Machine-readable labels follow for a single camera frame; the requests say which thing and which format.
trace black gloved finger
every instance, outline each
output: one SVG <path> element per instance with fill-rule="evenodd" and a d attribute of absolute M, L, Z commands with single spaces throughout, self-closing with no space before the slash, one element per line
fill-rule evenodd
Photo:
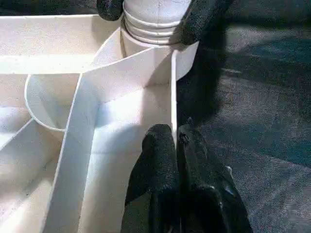
<path fill-rule="evenodd" d="M 187 192 L 182 199 L 188 211 L 183 216 L 185 232 L 200 226 L 201 232 L 251 233 L 246 208 L 230 172 L 207 148 L 200 133 L 190 125 L 181 126 L 177 148 L 179 167 L 184 168 L 183 192 Z M 185 218 L 193 216 L 197 224 L 187 225 Z"/>
<path fill-rule="evenodd" d="M 122 233 L 163 233 L 177 225 L 179 177 L 172 132 L 154 125 L 142 142 L 127 188 Z"/>
<path fill-rule="evenodd" d="M 97 10 L 100 17 L 109 21 L 118 20 L 123 12 L 124 0 L 97 0 Z"/>
<path fill-rule="evenodd" d="M 189 7 L 182 43 L 191 45 L 215 26 L 234 0 L 194 0 Z"/>

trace plastic compartment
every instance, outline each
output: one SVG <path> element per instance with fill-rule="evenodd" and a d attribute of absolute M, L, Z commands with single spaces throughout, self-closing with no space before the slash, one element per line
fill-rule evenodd
<path fill-rule="evenodd" d="M 31 116 L 50 130 L 64 132 L 79 74 L 29 75 L 25 102 Z"/>
<path fill-rule="evenodd" d="M 169 124 L 176 140 L 176 79 L 187 72 L 177 63 L 193 48 L 175 51 L 164 77 L 162 52 L 147 49 L 81 75 L 44 233 L 120 231 L 127 183 L 144 134 L 154 124 Z M 141 66 L 146 59 L 150 62 Z"/>
<path fill-rule="evenodd" d="M 151 46 L 99 16 L 1 21 L 1 106 L 25 117 L 1 114 L 14 130 L 0 150 L 0 232 L 118 232 L 144 134 L 164 123 L 176 140 L 175 82 L 197 44 Z"/>

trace white plastic tray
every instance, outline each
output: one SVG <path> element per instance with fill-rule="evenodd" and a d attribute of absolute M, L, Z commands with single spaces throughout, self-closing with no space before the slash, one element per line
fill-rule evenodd
<path fill-rule="evenodd" d="M 0 35 L 0 232 L 119 232 L 144 134 L 176 139 L 197 44 L 150 46 L 97 15 L 0 17 Z"/>

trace white bottle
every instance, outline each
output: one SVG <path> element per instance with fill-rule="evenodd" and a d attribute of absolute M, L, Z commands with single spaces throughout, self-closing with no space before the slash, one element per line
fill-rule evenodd
<path fill-rule="evenodd" d="M 191 0 L 124 0 L 125 26 L 142 42 L 176 44 L 180 42 L 190 3 Z"/>

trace gloved hand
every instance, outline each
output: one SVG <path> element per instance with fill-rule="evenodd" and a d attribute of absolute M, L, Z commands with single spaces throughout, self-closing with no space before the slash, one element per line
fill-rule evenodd
<path fill-rule="evenodd" d="M 124 0 L 97 0 L 99 15 L 106 20 L 117 20 L 122 14 Z M 190 45 L 200 40 L 225 14 L 234 0 L 193 0 L 184 25 L 181 41 Z"/>
<path fill-rule="evenodd" d="M 179 177 L 172 131 L 154 125 L 129 180 L 121 233 L 167 233 L 179 225 Z"/>
<path fill-rule="evenodd" d="M 168 125 L 150 128 L 129 180 L 121 233 L 251 233 L 229 170 L 190 125 L 175 153 Z"/>
<path fill-rule="evenodd" d="M 253 232 L 230 169 L 189 124 L 179 127 L 177 159 L 184 232 Z"/>

